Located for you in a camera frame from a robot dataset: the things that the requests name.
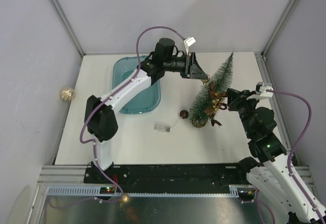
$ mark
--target gray wall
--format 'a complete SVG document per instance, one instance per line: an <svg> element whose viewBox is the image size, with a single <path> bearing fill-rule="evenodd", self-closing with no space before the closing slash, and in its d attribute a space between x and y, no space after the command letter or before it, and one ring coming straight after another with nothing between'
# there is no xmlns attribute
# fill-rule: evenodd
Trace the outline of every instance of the gray wall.
<svg viewBox="0 0 326 224"><path fill-rule="evenodd" d="M0 9L0 223L20 224L67 107L59 91L73 85L80 56L48 0L0 0Z"/></svg>
<svg viewBox="0 0 326 224"><path fill-rule="evenodd" d="M288 0L58 0L85 53L134 53L140 32L167 25L193 35L196 51L262 50ZM142 38L150 52L162 36Z"/></svg>
<svg viewBox="0 0 326 224"><path fill-rule="evenodd" d="M312 106L312 122L297 153L309 165L326 204L326 0L300 0L267 56L278 90L304 96ZM297 99L280 97L295 141L307 121L307 108Z"/></svg>

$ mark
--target reflective surface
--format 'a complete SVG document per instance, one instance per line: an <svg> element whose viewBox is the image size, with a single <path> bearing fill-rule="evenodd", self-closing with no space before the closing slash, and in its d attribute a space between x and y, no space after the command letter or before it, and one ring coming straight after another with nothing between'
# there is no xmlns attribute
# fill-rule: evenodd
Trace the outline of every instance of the reflective surface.
<svg viewBox="0 0 326 224"><path fill-rule="evenodd" d="M65 206L85 197L51 197L54 206ZM261 206L265 223L272 223ZM287 223L287 216L274 212L276 223ZM43 209L40 224L215 224L262 223L256 204L241 204L235 198L151 198L131 197L127 204L88 200L70 208Z"/></svg>

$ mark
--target pine branch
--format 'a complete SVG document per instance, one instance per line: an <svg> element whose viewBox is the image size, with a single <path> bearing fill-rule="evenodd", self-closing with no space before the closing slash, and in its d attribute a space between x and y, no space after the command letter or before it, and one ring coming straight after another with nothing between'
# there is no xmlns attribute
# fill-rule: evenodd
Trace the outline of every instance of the pine branch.
<svg viewBox="0 0 326 224"><path fill-rule="evenodd" d="M219 67L210 81L214 81L216 91L222 93L231 86L232 75L233 53L231 53L228 59ZM194 127L201 128L208 122L208 115L204 112L205 108L207 108L211 102L208 97L208 90L208 86L203 86L190 107L190 121Z"/></svg>

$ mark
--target teal plastic bin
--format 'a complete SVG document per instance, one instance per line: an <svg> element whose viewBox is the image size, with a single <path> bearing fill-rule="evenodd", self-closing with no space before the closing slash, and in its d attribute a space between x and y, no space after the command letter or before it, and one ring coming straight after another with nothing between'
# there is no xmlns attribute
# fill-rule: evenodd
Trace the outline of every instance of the teal plastic bin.
<svg viewBox="0 0 326 224"><path fill-rule="evenodd" d="M137 57L126 57L118 60L113 67L112 89L127 79L137 68ZM121 110L123 114L141 114L154 110L161 101L159 81L143 90L131 99Z"/></svg>

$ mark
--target white table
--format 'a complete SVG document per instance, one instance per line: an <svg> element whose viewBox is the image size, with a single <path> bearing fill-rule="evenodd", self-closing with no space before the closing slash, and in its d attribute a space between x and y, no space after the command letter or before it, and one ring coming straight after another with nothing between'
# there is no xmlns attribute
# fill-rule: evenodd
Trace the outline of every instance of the white table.
<svg viewBox="0 0 326 224"><path fill-rule="evenodd" d="M213 75L228 58L229 52L197 53L200 66ZM83 59L76 98L71 102L62 135L56 164L85 165L93 159L92 145L79 142L84 123L86 100L99 97L111 89L115 62L135 55L87 55ZM232 88L254 90L262 81L253 52L236 52L233 60ZM201 82L182 79L179 73L166 72L160 80L161 102L152 112L140 115L117 115L119 130L113 142L115 164L166 163L225 163L238 162L250 156L246 138L237 112L219 111L216 119L223 126L196 129L189 120L179 120L170 133L154 130L156 122L173 125L182 109L189 109ZM258 106L270 108L268 100ZM280 138L278 129L275 134ZM85 139L91 138L88 132Z"/></svg>

